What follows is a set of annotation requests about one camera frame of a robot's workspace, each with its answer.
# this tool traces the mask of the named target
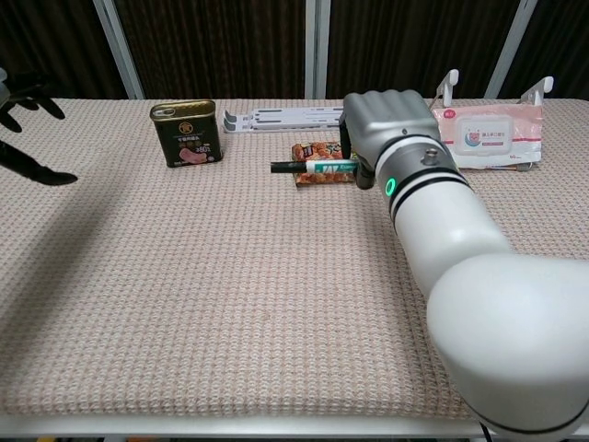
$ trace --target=dark curtain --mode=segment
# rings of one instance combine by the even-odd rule
[[[305,95],[304,0],[117,0],[150,99]]]
[[[500,98],[519,98],[544,76],[548,97],[589,99],[589,2],[540,0],[505,78]]]
[[[0,66],[49,75],[54,97],[127,98],[92,0],[2,0]]]
[[[518,2],[515,0],[331,0],[328,98],[415,89],[432,97],[460,70],[457,98],[481,98]]]

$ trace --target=black cable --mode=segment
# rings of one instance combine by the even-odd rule
[[[487,442],[493,442],[493,438],[491,437],[491,433],[489,433],[489,428],[483,425],[482,422],[479,422],[480,427],[482,428],[482,433],[485,435],[485,440]]]

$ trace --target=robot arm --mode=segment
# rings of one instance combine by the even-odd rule
[[[12,132],[22,132],[20,124],[8,113],[16,104],[30,111],[39,106],[53,117],[65,118],[61,109],[42,93],[45,78],[35,74],[16,76],[9,79],[0,68],[0,125]],[[75,175],[55,172],[39,164],[33,157],[0,140],[0,166],[4,166],[26,178],[49,186],[70,184],[77,180]]]
[[[343,101],[342,151],[384,196],[465,402],[501,435],[564,438],[589,402],[589,263],[513,253],[440,138],[417,92]]]

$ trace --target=canned meat tin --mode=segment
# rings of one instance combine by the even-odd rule
[[[158,104],[151,109],[149,115],[168,167],[223,159],[214,112],[214,101],[209,99]]]

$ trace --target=wet wipes package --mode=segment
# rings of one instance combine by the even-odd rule
[[[471,106],[436,109],[433,114],[460,168],[487,169],[541,159],[541,106]]]

